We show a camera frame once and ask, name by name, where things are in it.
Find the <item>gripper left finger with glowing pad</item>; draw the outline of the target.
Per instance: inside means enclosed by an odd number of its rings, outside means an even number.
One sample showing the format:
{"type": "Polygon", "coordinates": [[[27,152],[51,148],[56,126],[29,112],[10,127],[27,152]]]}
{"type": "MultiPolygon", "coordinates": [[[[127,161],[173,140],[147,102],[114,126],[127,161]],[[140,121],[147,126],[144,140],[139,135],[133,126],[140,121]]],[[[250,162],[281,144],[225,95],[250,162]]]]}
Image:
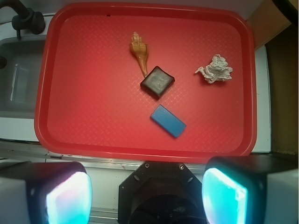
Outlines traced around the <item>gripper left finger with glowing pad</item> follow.
{"type": "Polygon", "coordinates": [[[92,184],[79,162],[2,162],[2,224],[87,224],[92,184]]]}

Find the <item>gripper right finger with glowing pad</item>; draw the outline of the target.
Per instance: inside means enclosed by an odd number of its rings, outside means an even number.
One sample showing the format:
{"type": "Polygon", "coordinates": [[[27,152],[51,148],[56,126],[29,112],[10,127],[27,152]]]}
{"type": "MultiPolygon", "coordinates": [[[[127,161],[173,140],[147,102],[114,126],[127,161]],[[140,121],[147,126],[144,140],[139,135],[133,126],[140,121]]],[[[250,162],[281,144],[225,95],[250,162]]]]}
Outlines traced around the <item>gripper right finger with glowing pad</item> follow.
{"type": "Polygon", "coordinates": [[[295,155],[213,157],[202,179],[210,224],[297,224],[299,161],[295,155]]]}

